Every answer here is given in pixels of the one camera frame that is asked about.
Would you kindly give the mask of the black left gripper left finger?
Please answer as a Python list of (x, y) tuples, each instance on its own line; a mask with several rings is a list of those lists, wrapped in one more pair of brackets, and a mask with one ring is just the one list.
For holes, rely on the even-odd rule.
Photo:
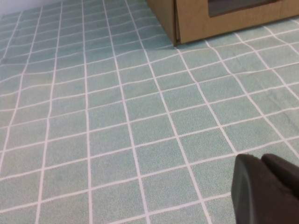
[(299, 222), (299, 199), (253, 155), (236, 156), (231, 198), (238, 224)]

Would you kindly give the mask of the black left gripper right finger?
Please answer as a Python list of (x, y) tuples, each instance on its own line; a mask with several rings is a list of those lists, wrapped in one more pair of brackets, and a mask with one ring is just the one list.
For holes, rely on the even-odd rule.
[(275, 154), (264, 154), (261, 160), (279, 181), (298, 199), (299, 167)]

